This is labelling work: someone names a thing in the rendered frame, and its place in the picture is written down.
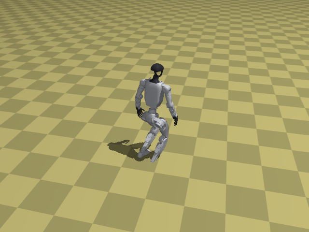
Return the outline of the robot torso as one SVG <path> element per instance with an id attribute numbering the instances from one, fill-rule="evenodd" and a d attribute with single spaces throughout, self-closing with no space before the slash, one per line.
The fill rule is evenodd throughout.
<path id="1" fill-rule="evenodd" d="M 159 107 L 163 101 L 164 92 L 162 91 L 162 81 L 159 83 L 150 82 L 151 78 L 147 79 L 145 82 L 145 91 L 144 99 L 146 105 L 149 106 L 149 111 L 145 113 L 145 121 L 151 124 L 154 123 L 155 117 L 159 117 L 159 114 L 156 112 L 157 107 Z M 158 80 L 159 81 L 159 80 Z"/>

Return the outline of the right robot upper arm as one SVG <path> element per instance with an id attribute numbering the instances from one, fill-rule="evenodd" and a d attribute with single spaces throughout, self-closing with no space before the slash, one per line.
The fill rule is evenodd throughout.
<path id="1" fill-rule="evenodd" d="M 171 96 L 171 87 L 166 84 L 162 84 L 162 91 L 165 93 L 165 97 L 167 100 L 166 106 L 167 108 L 173 108 L 172 107 L 172 96 Z"/>

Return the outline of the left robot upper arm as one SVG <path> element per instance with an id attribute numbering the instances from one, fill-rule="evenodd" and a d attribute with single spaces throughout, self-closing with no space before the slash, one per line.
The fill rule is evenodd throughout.
<path id="1" fill-rule="evenodd" d="M 145 89 L 145 82 L 146 82 L 146 80 L 147 79 L 140 80 L 140 85 L 138 87 L 137 94 L 136 94 L 136 98 L 139 99 L 139 100 L 141 100 L 143 98 L 142 92 Z"/>

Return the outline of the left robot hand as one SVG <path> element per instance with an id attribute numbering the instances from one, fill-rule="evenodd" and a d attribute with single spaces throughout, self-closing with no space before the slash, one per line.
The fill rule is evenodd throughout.
<path id="1" fill-rule="evenodd" d="M 145 110 L 142 109 L 142 108 L 138 109 L 137 107 L 136 107 L 136 109 L 137 109 L 138 117 L 141 118 L 141 117 L 142 117 L 141 115 L 143 114 L 142 110 L 143 110 L 143 111 L 145 111 Z M 141 114 L 141 113 L 142 113 L 142 114 Z"/>

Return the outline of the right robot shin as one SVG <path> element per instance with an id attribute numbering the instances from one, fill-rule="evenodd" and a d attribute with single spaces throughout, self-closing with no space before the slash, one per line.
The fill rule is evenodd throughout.
<path id="1" fill-rule="evenodd" d="M 153 161 L 153 162 L 156 161 L 156 159 L 158 158 L 158 156 L 159 156 L 159 155 L 162 153 L 162 151 L 164 150 L 164 148 L 165 148 L 165 146 L 166 146 L 166 144 L 167 144 L 167 141 L 168 141 L 168 139 L 165 138 L 165 139 L 163 140 L 162 143 L 159 143 L 159 142 L 157 143 L 156 148 L 155 148 L 155 151 L 154 151 L 154 155 L 153 155 L 151 161 Z M 152 163 L 153 163 L 153 162 L 152 162 Z"/>

